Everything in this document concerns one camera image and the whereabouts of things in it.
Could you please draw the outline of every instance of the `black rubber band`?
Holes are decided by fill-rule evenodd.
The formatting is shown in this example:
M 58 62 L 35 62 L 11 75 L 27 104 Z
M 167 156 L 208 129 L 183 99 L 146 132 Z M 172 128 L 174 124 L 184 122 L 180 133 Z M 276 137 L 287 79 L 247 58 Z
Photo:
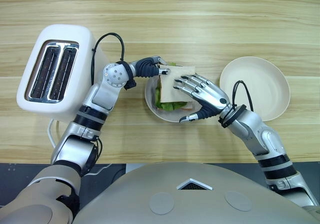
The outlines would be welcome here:
M 81 167 L 77 163 L 73 163 L 73 162 L 66 161 L 66 160 L 58 160 L 58 161 L 54 162 L 53 165 L 63 165 L 63 166 L 73 168 L 80 176 Z
M 293 165 L 290 165 L 286 168 L 264 172 L 264 175 L 267 179 L 279 179 L 279 178 L 290 177 L 296 173 L 297 171 L 295 170 Z
M 95 110 L 91 107 L 85 106 L 85 105 L 82 105 L 81 108 L 79 109 L 79 111 L 86 113 L 88 115 L 91 115 L 95 118 L 102 119 L 104 121 L 107 119 L 107 115 L 104 114 L 103 112 L 97 111 L 97 110 Z
M 260 167 L 267 168 L 267 167 L 280 165 L 280 164 L 286 163 L 288 161 L 290 161 L 290 158 L 288 157 L 287 154 L 285 154 L 285 155 L 280 155 L 280 156 L 277 156 L 274 158 L 259 160 L 258 163 L 259 163 Z
M 126 72 L 128 73 L 128 76 L 129 76 L 129 80 L 126 82 L 126 84 L 124 86 L 125 90 L 136 87 L 137 83 L 133 79 L 134 74 L 132 73 L 132 70 L 131 70 L 129 64 L 123 60 L 118 61 L 117 63 L 122 64 L 124 66 Z
M 221 122 L 221 126 L 223 128 L 226 128 L 227 126 L 229 126 L 231 123 L 234 122 L 235 119 L 237 119 L 240 116 L 241 113 L 243 113 L 245 111 L 246 108 L 247 107 L 244 104 L 241 105 L 241 107 L 235 112 L 235 114 L 233 114 L 232 117 L 230 117 L 228 120 L 226 120 L 225 123 L 222 123 L 222 121 L 219 120 L 219 122 Z
M 79 114 L 76 115 L 74 121 L 75 123 L 78 123 L 79 125 L 82 125 L 84 127 L 87 127 L 87 128 L 91 128 L 91 129 L 94 129 L 94 130 L 97 130 L 97 131 L 100 131 L 101 130 L 101 127 L 102 127 L 102 123 L 98 123 L 96 121 L 93 121 L 89 118 L 85 118 Z

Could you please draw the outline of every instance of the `wood grain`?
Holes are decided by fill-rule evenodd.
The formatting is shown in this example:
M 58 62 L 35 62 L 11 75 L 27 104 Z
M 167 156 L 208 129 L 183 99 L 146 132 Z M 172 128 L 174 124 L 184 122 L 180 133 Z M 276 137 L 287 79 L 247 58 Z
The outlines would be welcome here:
M 271 61 L 292 94 L 288 110 L 267 124 L 293 161 L 320 160 L 319 0 L 0 0 L 0 162 L 50 161 L 49 119 L 21 110 L 16 91 L 38 34 L 53 23 L 84 25 L 95 37 L 118 32 L 126 60 L 159 55 L 215 82 L 237 57 Z M 101 47 L 119 58 L 116 39 Z M 144 101 L 146 79 L 137 82 L 121 91 L 102 128 L 100 163 L 255 162 L 216 117 L 187 125 L 155 117 Z

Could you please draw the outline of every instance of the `white plate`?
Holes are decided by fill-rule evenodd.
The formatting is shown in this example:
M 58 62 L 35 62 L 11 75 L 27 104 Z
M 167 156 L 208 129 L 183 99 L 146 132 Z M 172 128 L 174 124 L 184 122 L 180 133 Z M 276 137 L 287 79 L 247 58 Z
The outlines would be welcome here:
M 222 71 L 220 88 L 232 101 L 234 84 L 242 80 L 248 87 L 254 111 L 263 121 L 279 117 L 290 102 L 290 87 L 284 74 L 269 61 L 258 57 L 241 57 L 231 61 Z M 235 96 L 237 105 L 250 109 L 247 94 L 242 84 Z
M 149 80 L 146 83 L 146 87 L 144 90 L 144 97 L 146 104 L 148 105 L 151 112 L 153 112 L 157 117 L 169 121 L 178 123 L 179 119 L 187 116 L 191 113 L 197 112 L 200 110 L 201 105 L 197 102 L 192 102 L 192 110 L 186 111 L 182 109 L 176 109 L 174 111 L 164 111 L 162 109 L 157 109 L 155 106 L 155 93 L 156 93 L 156 86 L 158 84 L 159 76 L 154 76 L 152 78 L 149 78 Z

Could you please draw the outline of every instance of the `bread slice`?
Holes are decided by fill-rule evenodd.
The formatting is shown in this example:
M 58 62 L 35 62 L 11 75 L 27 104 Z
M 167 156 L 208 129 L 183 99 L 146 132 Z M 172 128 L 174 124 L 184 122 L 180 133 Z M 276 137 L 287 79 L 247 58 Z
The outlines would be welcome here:
M 194 66 L 166 66 L 160 65 L 160 68 L 169 68 L 170 74 L 161 75 L 161 103 L 167 102 L 192 102 L 194 101 L 187 94 L 174 89 L 173 85 L 176 83 L 175 78 L 180 78 L 181 75 L 195 74 L 196 68 Z

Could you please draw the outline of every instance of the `vent grille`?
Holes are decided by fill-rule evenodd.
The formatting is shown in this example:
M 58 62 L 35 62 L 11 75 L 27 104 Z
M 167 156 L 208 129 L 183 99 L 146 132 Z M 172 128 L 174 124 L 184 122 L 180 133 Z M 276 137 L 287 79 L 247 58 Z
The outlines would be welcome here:
M 199 185 L 195 184 L 195 183 L 189 183 L 186 186 L 184 186 L 183 188 L 181 188 L 180 190 L 206 190 L 203 187 L 200 187 Z
M 185 180 L 183 183 L 177 186 L 177 190 L 212 190 L 207 184 L 199 182 L 195 179 L 189 178 Z

